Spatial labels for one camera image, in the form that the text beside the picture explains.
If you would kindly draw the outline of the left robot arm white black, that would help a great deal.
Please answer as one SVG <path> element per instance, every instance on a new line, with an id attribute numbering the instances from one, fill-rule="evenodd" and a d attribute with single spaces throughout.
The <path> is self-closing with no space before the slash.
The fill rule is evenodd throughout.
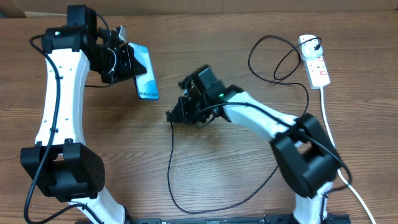
<path id="1" fill-rule="evenodd" d="M 85 5 L 67 9 L 67 23 L 39 35 L 37 51 L 47 65 L 42 122 L 33 147 L 21 150 L 20 162 L 33 189 L 78 208 L 92 223 L 131 223 L 127 209 L 105 187 L 102 158 L 86 146 L 83 100 L 91 71 L 103 86 L 133 79 L 140 99 L 159 92 L 148 49 L 126 40 L 123 27 L 98 27 L 100 15 Z"/>

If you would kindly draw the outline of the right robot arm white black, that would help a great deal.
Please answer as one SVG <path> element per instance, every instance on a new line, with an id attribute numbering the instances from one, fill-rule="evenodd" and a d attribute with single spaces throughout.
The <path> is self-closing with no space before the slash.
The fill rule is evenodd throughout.
<path id="1" fill-rule="evenodd" d="M 288 115 L 258 102 L 236 85 L 225 86 L 209 65 L 204 65 L 178 83 L 183 95 L 172 111 L 171 124 L 210 124 L 222 117 L 250 129 L 272 148 L 277 165 L 295 192 L 292 223 L 328 223 L 328 195 L 343 161 L 313 115 Z"/>

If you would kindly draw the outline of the Galaxy smartphone blue screen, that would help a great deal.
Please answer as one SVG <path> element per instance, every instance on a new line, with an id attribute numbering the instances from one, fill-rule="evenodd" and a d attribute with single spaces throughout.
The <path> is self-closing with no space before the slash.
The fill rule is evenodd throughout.
<path id="1" fill-rule="evenodd" d="M 138 97 L 145 100 L 158 100 L 159 92 L 148 48 L 132 42 L 129 43 L 129 46 L 134 49 L 135 59 L 146 69 L 146 73 L 135 76 L 134 78 Z"/>

